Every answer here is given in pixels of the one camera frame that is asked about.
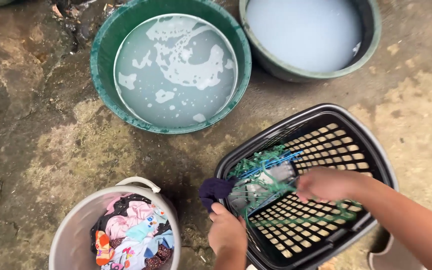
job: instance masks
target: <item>basket handle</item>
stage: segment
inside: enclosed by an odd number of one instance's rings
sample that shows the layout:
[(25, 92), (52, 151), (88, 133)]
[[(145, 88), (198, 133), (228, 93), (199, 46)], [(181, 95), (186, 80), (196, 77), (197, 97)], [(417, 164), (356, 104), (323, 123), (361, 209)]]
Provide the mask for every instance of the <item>basket handle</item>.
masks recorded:
[(157, 185), (155, 185), (155, 183), (147, 180), (146, 178), (143, 177), (139, 177), (139, 176), (131, 176), (128, 177), (122, 181), (120, 181), (119, 183), (116, 184), (116, 186), (121, 186), (121, 185), (126, 185), (129, 183), (142, 183), (145, 184), (146, 186), (150, 187), (153, 190), (153, 193), (159, 193), (159, 191), (161, 191), (161, 188), (159, 188)]

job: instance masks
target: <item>dirty floor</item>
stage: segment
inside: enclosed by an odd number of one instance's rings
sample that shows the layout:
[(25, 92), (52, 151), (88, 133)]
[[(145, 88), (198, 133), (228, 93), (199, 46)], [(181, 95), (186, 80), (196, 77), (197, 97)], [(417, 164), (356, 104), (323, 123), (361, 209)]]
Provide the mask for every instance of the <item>dirty floor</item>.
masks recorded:
[[(99, 2), (97, 11), (105, 6)], [(237, 0), (218, 3), (238, 14)], [(387, 151), (401, 192), (432, 210), (432, 1), (379, 5), (382, 39), (361, 69), (296, 84), (255, 64), (245, 95), (224, 120), (175, 136), (138, 130), (99, 100), (88, 46), (97, 20), (89, 16), (81, 21), (87, 28), (75, 29), (74, 20), (58, 18), (42, 0), (1, 7), (0, 269), (47, 269), (52, 238), (71, 208), (134, 175), (155, 182), (177, 209), (180, 269), (211, 269), (210, 220), (197, 198), (200, 183), (246, 139), (323, 102), (363, 121)], [(335, 269), (367, 270), (376, 232), (338, 255)]]

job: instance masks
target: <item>dark green basin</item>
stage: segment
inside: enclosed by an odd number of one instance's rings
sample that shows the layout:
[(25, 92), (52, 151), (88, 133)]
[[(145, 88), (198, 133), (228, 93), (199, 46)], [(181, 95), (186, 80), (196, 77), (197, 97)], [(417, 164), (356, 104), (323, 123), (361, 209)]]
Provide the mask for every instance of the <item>dark green basin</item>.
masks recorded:
[(285, 63), (264, 48), (251, 30), (246, 9), (251, 0), (239, 0), (239, 15), (244, 31), (252, 45), (252, 52), (261, 66), (271, 75), (289, 82), (310, 82), (347, 75), (366, 63), (378, 47), (381, 38), (381, 18), (376, 0), (352, 0), (362, 19), (363, 39), (354, 59), (343, 69), (332, 72), (314, 72)]
[[(186, 127), (155, 126), (135, 118), (116, 91), (113, 68), (116, 53), (124, 38), (140, 23), (164, 14), (188, 14), (200, 17), (218, 28), (230, 41), (237, 58), (237, 86), (226, 107), (210, 119)], [(221, 6), (209, 0), (133, 0), (119, 7), (99, 29), (91, 49), (91, 77), (104, 104), (127, 123), (155, 133), (183, 134), (214, 125), (240, 101), (251, 74), (248, 40), (238, 22)]]

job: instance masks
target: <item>hand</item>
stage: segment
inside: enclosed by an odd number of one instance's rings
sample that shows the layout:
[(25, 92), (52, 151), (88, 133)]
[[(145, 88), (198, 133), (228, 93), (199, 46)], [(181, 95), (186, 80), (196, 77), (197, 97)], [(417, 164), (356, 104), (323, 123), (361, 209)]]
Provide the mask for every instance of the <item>hand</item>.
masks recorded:
[(297, 196), (302, 201), (316, 197), (319, 200), (354, 199), (357, 189), (373, 178), (353, 170), (316, 167), (300, 176)]
[(209, 230), (209, 246), (218, 255), (222, 249), (231, 249), (234, 252), (246, 254), (248, 238), (246, 237), (246, 222), (239, 216), (233, 216), (222, 204), (213, 203), (213, 212), (209, 218), (213, 221)]

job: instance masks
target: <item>soapy water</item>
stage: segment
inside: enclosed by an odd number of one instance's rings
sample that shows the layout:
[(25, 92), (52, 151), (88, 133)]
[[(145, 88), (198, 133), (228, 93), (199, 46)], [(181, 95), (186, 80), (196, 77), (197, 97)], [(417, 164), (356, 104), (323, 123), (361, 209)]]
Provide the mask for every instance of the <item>soapy water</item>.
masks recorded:
[(123, 104), (160, 127), (202, 123), (219, 113), (236, 88), (234, 50), (198, 17), (166, 14), (134, 28), (116, 55), (114, 80)]
[(363, 38), (362, 19), (351, 0), (251, 0), (246, 13), (263, 47), (307, 71), (345, 68)]

